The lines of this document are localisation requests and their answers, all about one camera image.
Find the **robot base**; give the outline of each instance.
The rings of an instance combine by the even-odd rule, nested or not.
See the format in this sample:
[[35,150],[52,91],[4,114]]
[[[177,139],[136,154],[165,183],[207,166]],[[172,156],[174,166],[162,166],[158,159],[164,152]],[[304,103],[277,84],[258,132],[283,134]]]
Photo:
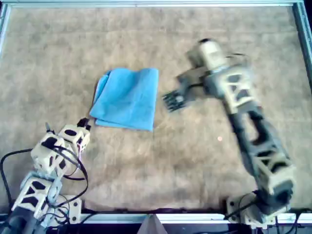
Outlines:
[[[239,197],[229,197],[226,201],[227,214],[231,214],[232,212],[237,211],[239,208],[248,205],[256,199],[256,195],[254,193],[245,194]],[[246,225],[250,225],[252,229],[262,228],[267,229],[268,225],[275,224],[275,218],[265,217],[266,222],[260,223],[256,217],[259,215],[258,209],[255,209],[255,205],[251,205],[250,207],[242,210],[240,213],[233,215],[229,218],[231,223],[242,223]]]

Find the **wire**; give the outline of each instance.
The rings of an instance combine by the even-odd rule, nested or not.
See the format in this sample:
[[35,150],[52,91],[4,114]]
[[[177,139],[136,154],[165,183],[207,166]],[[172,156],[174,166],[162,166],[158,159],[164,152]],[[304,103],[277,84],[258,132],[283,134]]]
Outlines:
[[191,84],[189,87],[187,87],[188,89],[194,88],[194,87],[203,87],[204,83],[195,83],[195,84]]
[[51,149],[52,151],[60,154],[64,159],[68,160],[70,163],[74,164],[76,167],[80,168],[80,165],[76,162],[74,162],[70,157],[66,156],[65,154],[62,153],[63,150],[67,151],[67,152],[70,152],[74,158],[77,160],[77,156],[71,152],[70,150],[66,149],[65,147],[62,147],[62,146],[58,146],[58,145],[54,145],[53,148]]
[[299,217],[301,214],[302,214],[302,211],[296,213],[296,219],[295,219],[294,223],[292,224],[292,227],[285,234],[290,234],[294,230],[294,228],[296,228],[294,233],[295,234],[297,233],[297,231],[298,231],[298,220],[299,220]]
[[77,162],[73,162],[68,156],[62,154],[61,151],[57,151],[55,149],[52,149],[54,152],[60,154],[62,157],[64,157],[66,160],[70,161],[72,164],[74,164],[76,166],[76,169],[74,170],[73,173],[71,173],[69,175],[64,175],[63,177],[66,178],[66,179],[75,180],[75,181],[85,180],[85,178],[71,178],[70,177],[70,176],[72,176],[76,172],[77,168],[81,169],[82,163],[81,164],[79,163],[79,162],[81,162],[80,158],[78,158],[77,155],[74,152],[72,152],[71,150],[69,150],[69,149],[67,149],[65,147],[62,147],[62,146],[53,146],[53,147],[57,148],[57,149],[60,149],[61,151],[65,150],[65,151],[69,152],[75,158],[75,160],[78,162],[78,163]]
[[[73,198],[71,198],[71,199],[68,199],[68,200],[65,201],[65,202],[62,202],[62,203],[60,203],[59,205],[52,205],[52,204],[50,204],[50,206],[52,206],[52,207],[54,207],[54,208],[58,208],[58,207],[61,207],[61,206],[65,205],[65,204],[67,204],[67,203],[69,203],[69,202],[71,202],[71,201],[74,201],[74,200],[76,200],[77,198],[81,197],[81,196],[88,190],[88,187],[89,187],[89,180],[88,180],[88,173],[87,173],[87,171],[86,171],[84,165],[83,165],[82,162],[79,160],[79,158],[75,155],[74,152],[72,152],[72,151],[70,151],[70,150],[68,150],[68,149],[66,149],[66,148],[64,148],[64,147],[62,147],[62,146],[54,146],[54,147],[55,147],[55,148],[59,148],[59,149],[62,150],[62,151],[65,150],[65,151],[69,152],[71,155],[74,156],[74,158],[75,158],[75,159],[77,160],[77,162],[78,162],[78,166],[77,166],[77,167],[82,171],[82,173],[83,173],[83,175],[84,175],[84,179],[82,179],[82,180],[86,180],[86,183],[87,183],[85,189],[84,189],[81,193],[79,193],[78,195],[76,195],[75,197],[73,197]],[[57,151],[57,150],[55,150],[55,149],[53,149],[53,151],[55,151],[56,153],[58,153],[59,155],[61,155],[63,158],[67,159],[67,156],[66,156],[65,154],[63,154],[62,151]],[[81,178],[73,178],[72,180],[81,180]]]
[[279,230],[279,224],[278,224],[278,219],[277,219],[277,216],[275,216],[275,225],[276,225],[276,231],[277,231],[277,234],[280,234],[280,230]]
[[17,154],[21,154],[21,153],[30,152],[30,151],[32,151],[32,149],[13,151],[13,152],[10,152],[10,153],[6,154],[5,156],[3,156],[3,158],[0,161],[0,173],[1,173],[1,177],[2,177],[3,183],[4,183],[6,195],[8,197],[8,203],[9,203],[10,212],[11,212],[11,208],[13,206],[13,200],[12,200],[12,197],[11,197],[11,192],[10,192],[10,188],[9,188],[9,185],[8,185],[8,181],[6,180],[6,177],[5,177],[5,174],[4,174],[3,164],[4,164],[5,159],[7,157],[11,156],[11,155],[17,155]]
[[232,213],[230,213],[230,214],[224,216],[224,219],[229,219],[229,218],[231,218],[232,216],[234,216],[234,215],[236,215],[236,214],[242,212],[243,210],[247,209],[248,207],[254,205],[256,202],[257,202],[257,200],[254,200],[254,201],[248,203],[247,205],[245,205],[245,206],[243,206],[243,207],[241,207],[241,208],[239,207],[236,211],[233,211]]

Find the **blue towel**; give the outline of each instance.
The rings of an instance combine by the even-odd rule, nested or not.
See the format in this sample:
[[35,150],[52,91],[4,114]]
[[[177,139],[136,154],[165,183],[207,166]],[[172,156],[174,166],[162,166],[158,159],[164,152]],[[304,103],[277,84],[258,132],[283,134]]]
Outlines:
[[158,70],[116,68],[98,82],[90,115],[96,125],[153,131]]

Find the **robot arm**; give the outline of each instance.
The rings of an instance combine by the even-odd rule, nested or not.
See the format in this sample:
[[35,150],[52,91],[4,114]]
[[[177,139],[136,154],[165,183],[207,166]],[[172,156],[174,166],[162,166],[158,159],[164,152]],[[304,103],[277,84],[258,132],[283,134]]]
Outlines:
[[35,171],[31,171],[21,183],[6,227],[0,232],[19,230],[23,234],[45,233],[45,228],[58,226],[60,222],[80,222],[82,201],[74,195],[60,195],[61,179],[80,168],[80,155],[90,140],[88,119],[77,125],[65,125],[55,134],[47,128],[46,135],[31,151]]
[[[227,200],[228,213],[254,204],[238,215],[231,215],[229,220],[252,228],[266,228],[275,223],[275,216],[290,208],[294,166],[272,126],[265,120],[252,86],[252,73],[246,64],[231,64],[214,40],[201,40],[187,56],[194,68],[178,77],[181,89],[163,99],[171,111],[185,106],[192,99],[190,80],[197,78],[205,94],[222,101],[244,166],[258,186],[254,193]],[[251,120],[257,131],[255,140],[248,137],[244,116]]]

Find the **table surface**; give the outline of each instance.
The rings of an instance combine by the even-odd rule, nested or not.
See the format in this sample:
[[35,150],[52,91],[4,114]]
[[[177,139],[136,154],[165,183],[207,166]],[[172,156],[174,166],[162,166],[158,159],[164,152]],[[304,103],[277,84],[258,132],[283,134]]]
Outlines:
[[[289,7],[13,8],[0,59],[0,154],[33,147],[46,121],[59,131],[88,116],[107,70],[155,67],[154,132],[92,128],[82,160],[90,179],[86,206],[219,208],[226,197],[254,190],[218,100],[171,114],[162,103],[191,67],[185,52],[202,38],[249,56],[265,114],[297,167],[292,206],[311,206],[312,99]],[[7,160],[13,197],[32,165],[26,154]],[[84,186],[64,181],[62,192]]]

